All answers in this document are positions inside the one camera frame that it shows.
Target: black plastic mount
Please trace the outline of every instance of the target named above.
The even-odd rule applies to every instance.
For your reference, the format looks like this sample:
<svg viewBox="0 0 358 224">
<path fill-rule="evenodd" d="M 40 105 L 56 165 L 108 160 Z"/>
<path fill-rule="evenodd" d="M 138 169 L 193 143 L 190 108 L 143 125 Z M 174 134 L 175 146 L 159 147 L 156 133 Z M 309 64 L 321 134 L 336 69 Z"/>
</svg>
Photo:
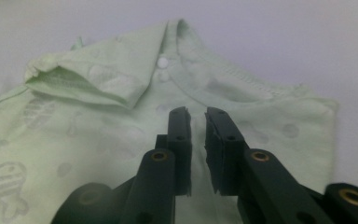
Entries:
<svg viewBox="0 0 358 224">
<path fill-rule="evenodd" d="M 115 189 L 89 183 L 69 195 L 52 224 L 172 224 L 175 195 L 191 190 L 190 115 L 185 107 L 170 112 L 168 134 L 144 154 L 135 177 Z"/>
<path fill-rule="evenodd" d="M 328 185 L 324 195 L 296 182 L 270 152 L 250 149 L 228 113 L 209 107 L 205 148 L 213 188 L 238 195 L 243 223 L 358 224 L 358 188 Z"/>
</svg>

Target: light green shirt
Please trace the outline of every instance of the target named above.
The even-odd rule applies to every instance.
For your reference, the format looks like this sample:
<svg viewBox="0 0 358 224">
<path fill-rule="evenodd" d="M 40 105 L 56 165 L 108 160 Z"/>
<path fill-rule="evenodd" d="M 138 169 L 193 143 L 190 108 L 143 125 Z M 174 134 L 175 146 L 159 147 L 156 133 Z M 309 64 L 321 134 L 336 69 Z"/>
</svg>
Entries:
<svg viewBox="0 0 358 224">
<path fill-rule="evenodd" d="M 274 153 L 303 185 L 329 183 L 337 103 L 303 85 L 253 77 L 168 21 L 31 61 L 25 83 L 0 97 L 0 223 L 49 223 L 76 188 L 115 188 L 166 133 L 170 110 L 192 117 L 192 196 L 176 223 L 239 223 L 213 193 L 205 162 L 207 106 L 226 110 L 250 147 Z"/>
</svg>

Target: white background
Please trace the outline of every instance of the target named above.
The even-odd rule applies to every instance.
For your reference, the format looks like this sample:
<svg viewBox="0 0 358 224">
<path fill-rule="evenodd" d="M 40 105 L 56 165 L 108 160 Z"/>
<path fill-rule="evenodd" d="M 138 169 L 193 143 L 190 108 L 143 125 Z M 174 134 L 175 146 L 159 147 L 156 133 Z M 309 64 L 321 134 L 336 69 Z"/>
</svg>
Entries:
<svg viewBox="0 0 358 224">
<path fill-rule="evenodd" d="M 79 36 L 87 45 L 177 18 L 255 76 L 337 100 L 333 182 L 358 186 L 358 1 L 0 0 L 0 94 L 29 60 Z"/>
</svg>

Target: fish print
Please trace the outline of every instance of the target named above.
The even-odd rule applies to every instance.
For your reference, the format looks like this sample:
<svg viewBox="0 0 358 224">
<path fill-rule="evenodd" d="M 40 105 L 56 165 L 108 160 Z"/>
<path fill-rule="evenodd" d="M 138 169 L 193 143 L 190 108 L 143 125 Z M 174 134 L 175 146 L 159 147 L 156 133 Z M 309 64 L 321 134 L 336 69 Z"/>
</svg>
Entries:
<svg viewBox="0 0 358 224">
<path fill-rule="evenodd" d="M 46 96 L 36 97 L 24 109 L 23 119 L 29 129 L 42 127 L 55 111 L 54 101 Z"/>
<path fill-rule="evenodd" d="M 20 162 L 0 164 L 0 202 L 3 204 L 2 219 L 5 223 L 28 213 L 28 203 L 21 197 L 21 189 L 27 172 Z"/>
</svg>

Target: white button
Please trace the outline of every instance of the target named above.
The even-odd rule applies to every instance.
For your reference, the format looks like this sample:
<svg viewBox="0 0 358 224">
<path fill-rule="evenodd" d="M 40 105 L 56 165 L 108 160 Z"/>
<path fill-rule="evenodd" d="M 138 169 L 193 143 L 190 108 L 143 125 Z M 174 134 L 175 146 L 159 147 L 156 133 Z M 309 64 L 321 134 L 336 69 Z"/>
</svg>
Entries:
<svg viewBox="0 0 358 224">
<path fill-rule="evenodd" d="M 158 61 L 157 61 L 157 66 L 159 68 L 166 68 L 168 67 L 168 59 L 167 58 L 159 58 Z"/>
</svg>

